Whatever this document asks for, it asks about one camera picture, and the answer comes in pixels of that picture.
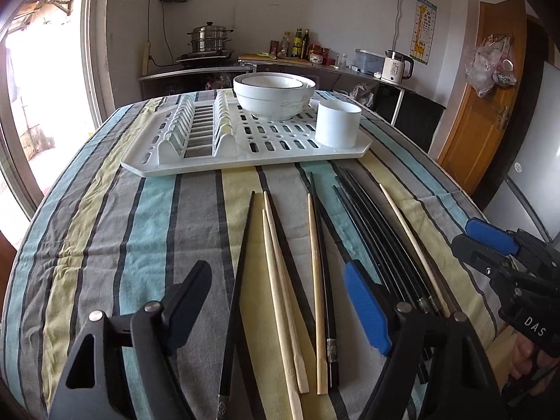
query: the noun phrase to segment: cutting board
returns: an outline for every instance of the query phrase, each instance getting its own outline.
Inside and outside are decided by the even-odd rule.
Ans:
[[[240,60],[245,61],[269,61],[271,63],[278,63],[279,65],[301,65],[301,66],[312,66],[313,63],[309,60],[303,60],[303,58],[279,58],[277,57],[275,60],[269,57],[262,57],[256,54],[242,54],[239,56]]]

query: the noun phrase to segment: giraffe poster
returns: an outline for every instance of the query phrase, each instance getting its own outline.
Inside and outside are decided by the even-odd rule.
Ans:
[[[412,35],[411,57],[425,65],[428,64],[429,51],[432,48],[437,9],[437,6],[427,0],[416,0],[416,19]]]

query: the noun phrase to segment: plastic storage box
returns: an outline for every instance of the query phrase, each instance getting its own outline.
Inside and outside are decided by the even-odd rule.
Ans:
[[[357,67],[360,72],[365,72],[367,74],[379,72],[381,74],[383,72],[383,64],[385,64],[384,55],[368,52],[367,50],[356,49],[354,66]]]

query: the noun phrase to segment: dish drying rack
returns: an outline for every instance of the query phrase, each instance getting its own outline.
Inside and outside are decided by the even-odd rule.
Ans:
[[[185,94],[177,105],[154,112],[120,162],[140,177],[153,177],[365,154],[371,139],[362,130],[350,149],[317,142],[316,115],[307,107],[291,120],[270,121],[245,111],[225,90],[207,101]]]

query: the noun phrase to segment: blue gripper pad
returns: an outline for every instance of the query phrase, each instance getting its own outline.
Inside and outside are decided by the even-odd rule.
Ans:
[[[346,290],[368,341],[381,354],[387,355],[393,346],[389,338],[387,317],[372,291],[366,285],[355,263],[355,261],[349,262],[344,267]]]
[[[469,219],[465,232],[470,238],[489,246],[504,256],[515,255],[519,250],[519,244],[513,236],[479,218]]]

